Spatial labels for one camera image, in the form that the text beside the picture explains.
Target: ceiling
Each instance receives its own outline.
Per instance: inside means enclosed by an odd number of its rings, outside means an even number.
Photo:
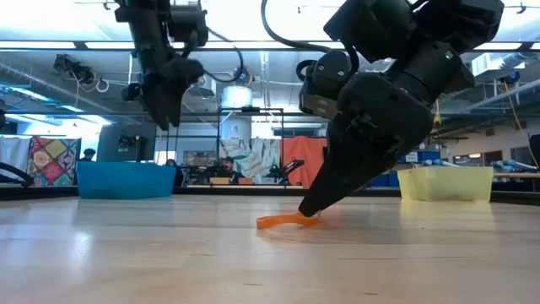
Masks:
[[[131,36],[126,24],[118,24],[114,19],[115,4],[109,4],[106,10],[103,0],[9,0],[3,3],[3,10],[12,12],[4,14],[0,19],[0,41],[130,41]],[[507,6],[520,5],[521,1],[504,0]],[[536,0],[522,1],[524,5],[538,4]],[[267,9],[268,22],[280,35],[292,40],[328,41],[322,26],[335,13],[343,0],[270,0]],[[207,23],[209,27],[233,41],[269,41],[270,37],[262,28],[260,20],[260,1],[253,0],[206,0],[202,5],[209,11]],[[517,14],[519,8],[507,8],[495,41],[540,41],[540,9],[528,8],[523,14]],[[58,53],[68,54],[74,60],[91,67],[103,79],[127,82],[130,71],[129,52],[0,52],[0,62],[29,73],[39,74],[42,78],[54,81],[65,88],[76,91],[76,84],[70,75],[58,74],[52,67]],[[294,67],[305,59],[317,59],[321,53],[270,51],[268,54],[267,80],[272,82],[299,83],[294,74]],[[245,65],[250,73],[259,79],[262,75],[263,55],[260,51],[242,52]],[[467,53],[462,56],[464,62],[471,62],[478,53]],[[204,67],[219,77],[227,78],[233,68],[239,64],[235,52],[194,52],[190,56],[200,61]],[[382,71],[388,62],[368,64],[362,61],[362,71]],[[132,78],[139,71],[138,62],[132,63]],[[526,84],[540,79],[538,62],[530,62],[521,71],[522,83]],[[468,106],[488,99],[494,95],[491,81],[479,83],[472,90],[459,95],[447,96],[442,111],[460,112]],[[224,84],[218,85],[218,92]],[[262,104],[261,82],[251,84],[256,106]],[[272,107],[282,107],[287,111],[298,111],[298,94],[300,86],[270,84],[270,101]],[[109,112],[142,111],[137,102],[124,102],[120,98],[122,86],[112,84],[105,93],[93,91],[79,92],[80,96],[105,107]],[[18,94],[4,96],[9,106],[29,111],[59,111],[50,106],[43,106],[39,100],[33,100]],[[60,100],[63,104],[74,104],[74,98]],[[217,100],[203,99],[190,95],[184,96],[186,111],[215,111]],[[103,111],[91,104],[80,102],[78,107],[85,111]],[[289,121],[306,120],[289,117]],[[115,118],[117,122],[125,122],[125,118]]]

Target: patterned fabric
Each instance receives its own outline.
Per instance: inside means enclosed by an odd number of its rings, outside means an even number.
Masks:
[[[279,165],[281,141],[252,138],[249,143],[240,139],[221,140],[219,157],[230,156],[235,160],[235,171],[253,178],[256,183],[268,174],[272,165]]]
[[[73,185],[77,139],[49,139],[34,136],[30,143],[28,174],[36,187]]]

